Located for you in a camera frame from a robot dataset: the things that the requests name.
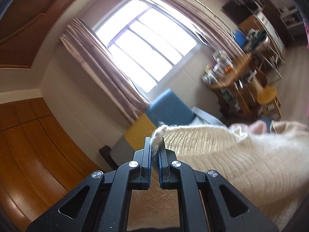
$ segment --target window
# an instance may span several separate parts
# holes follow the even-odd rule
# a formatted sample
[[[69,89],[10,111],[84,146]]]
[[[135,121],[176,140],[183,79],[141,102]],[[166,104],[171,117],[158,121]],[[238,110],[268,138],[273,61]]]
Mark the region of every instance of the window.
[[[96,34],[146,93],[197,44],[183,27],[140,0],[124,5]]]

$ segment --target yellow cushion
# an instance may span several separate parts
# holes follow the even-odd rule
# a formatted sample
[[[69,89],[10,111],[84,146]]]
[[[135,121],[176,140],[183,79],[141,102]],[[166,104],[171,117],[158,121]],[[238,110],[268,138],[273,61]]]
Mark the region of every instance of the yellow cushion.
[[[145,137],[151,136],[156,129],[146,114],[142,114],[124,136],[130,146],[137,151],[144,148]]]

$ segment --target wooden stool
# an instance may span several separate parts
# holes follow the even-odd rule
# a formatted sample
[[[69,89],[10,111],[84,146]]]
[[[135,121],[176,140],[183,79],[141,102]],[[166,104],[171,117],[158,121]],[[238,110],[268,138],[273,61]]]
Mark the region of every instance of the wooden stool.
[[[277,89],[275,87],[269,86],[261,90],[257,95],[257,102],[262,106],[265,116],[277,113],[279,119],[281,119],[279,110],[281,104],[277,98]],[[273,104],[274,111],[268,111],[268,104]]]

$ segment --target round stool seat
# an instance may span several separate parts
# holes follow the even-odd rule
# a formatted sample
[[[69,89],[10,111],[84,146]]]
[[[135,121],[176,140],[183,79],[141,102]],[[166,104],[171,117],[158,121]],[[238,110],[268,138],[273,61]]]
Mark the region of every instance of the round stool seat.
[[[277,89],[273,86],[269,86],[261,90],[257,95],[257,102],[260,105],[266,105],[274,101],[277,96]]]

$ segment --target window pane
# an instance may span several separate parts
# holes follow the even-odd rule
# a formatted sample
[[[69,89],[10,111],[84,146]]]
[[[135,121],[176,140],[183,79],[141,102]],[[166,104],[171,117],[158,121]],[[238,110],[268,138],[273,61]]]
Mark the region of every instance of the window pane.
[[[148,7],[146,3],[139,0],[130,1],[98,29],[96,32],[98,38],[107,46],[114,36]]]
[[[182,56],[169,43],[142,23],[136,21],[130,29],[165,55],[173,64],[177,64],[182,59]]]
[[[119,49],[114,44],[109,48],[109,51],[115,58],[119,67],[125,74],[129,76],[132,81],[137,83],[145,92],[157,85],[151,76],[147,74],[141,67],[139,67],[127,54]]]
[[[177,23],[155,9],[148,10],[139,20],[169,42],[182,55],[186,55],[197,44]]]
[[[168,61],[129,30],[123,33],[115,43],[157,81],[160,81],[172,69]]]

